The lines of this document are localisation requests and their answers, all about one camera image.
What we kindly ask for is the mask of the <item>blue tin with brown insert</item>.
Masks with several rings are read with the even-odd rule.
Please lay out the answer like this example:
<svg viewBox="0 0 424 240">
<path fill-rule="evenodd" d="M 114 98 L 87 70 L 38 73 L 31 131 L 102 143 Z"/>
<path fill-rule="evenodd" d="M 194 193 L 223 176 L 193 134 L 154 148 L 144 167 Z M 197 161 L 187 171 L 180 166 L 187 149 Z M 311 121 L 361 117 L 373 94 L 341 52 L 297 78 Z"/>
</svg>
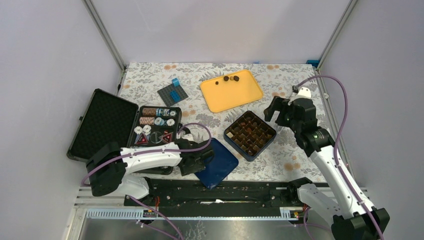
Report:
<svg viewBox="0 0 424 240">
<path fill-rule="evenodd" d="M 224 130 L 224 140 L 248 162 L 254 161 L 275 139 L 277 132 L 248 110 Z"/>
</svg>

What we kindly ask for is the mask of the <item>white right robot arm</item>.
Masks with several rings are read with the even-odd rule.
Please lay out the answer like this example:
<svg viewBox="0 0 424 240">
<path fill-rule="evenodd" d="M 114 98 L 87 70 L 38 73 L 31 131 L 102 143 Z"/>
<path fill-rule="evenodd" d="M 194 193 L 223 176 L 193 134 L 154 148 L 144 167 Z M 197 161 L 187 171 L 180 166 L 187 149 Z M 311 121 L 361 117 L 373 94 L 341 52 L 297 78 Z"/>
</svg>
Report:
<svg viewBox="0 0 424 240">
<path fill-rule="evenodd" d="M 302 178 L 287 191 L 287 201 L 312 208 L 327 222 L 336 240 L 382 240 L 390 216 L 385 208 L 375 207 L 347 171 L 332 136 L 318 126 L 313 101 L 275 96 L 264 110 L 265 121 L 269 122 L 276 111 L 275 122 L 293 131 L 297 145 L 318 167 L 335 197 L 332 200 Z"/>
</svg>

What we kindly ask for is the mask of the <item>blue tin lid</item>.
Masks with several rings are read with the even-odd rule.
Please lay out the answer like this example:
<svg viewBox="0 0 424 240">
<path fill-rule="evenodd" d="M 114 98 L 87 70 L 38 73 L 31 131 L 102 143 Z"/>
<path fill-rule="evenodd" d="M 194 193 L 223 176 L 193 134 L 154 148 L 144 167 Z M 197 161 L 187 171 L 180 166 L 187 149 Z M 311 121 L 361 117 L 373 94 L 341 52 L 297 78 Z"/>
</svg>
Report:
<svg viewBox="0 0 424 240">
<path fill-rule="evenodd" d="M 239 165 L 239 160 L 215 138 L 211 139 L 209 146 L 214 155 L 204 160 L 204 170 L 194 174 L 207 189 L 211 190 Z"/>
</svg>

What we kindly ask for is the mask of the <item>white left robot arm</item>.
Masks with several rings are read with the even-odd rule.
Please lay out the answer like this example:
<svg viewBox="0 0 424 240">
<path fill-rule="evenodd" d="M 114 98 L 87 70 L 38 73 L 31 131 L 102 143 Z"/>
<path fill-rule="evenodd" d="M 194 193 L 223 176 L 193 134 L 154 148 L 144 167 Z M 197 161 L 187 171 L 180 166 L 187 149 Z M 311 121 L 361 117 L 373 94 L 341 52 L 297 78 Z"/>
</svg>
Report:
<svg viewBox="0 0 424 240">
<path fill-rule="evenodd" d="M 178 167 L 182 176 L 198 173 L 215 155 L 211 143 L 181 138 L 165 145 L 127 148 L 111 142 L 88 160 L 82 183 L 90 186 L 94 197 L 117 193 L 148 206 L 154 202 L 155 192 L 146 178 L 133 174 L 159 167 Z"/>
</svg>

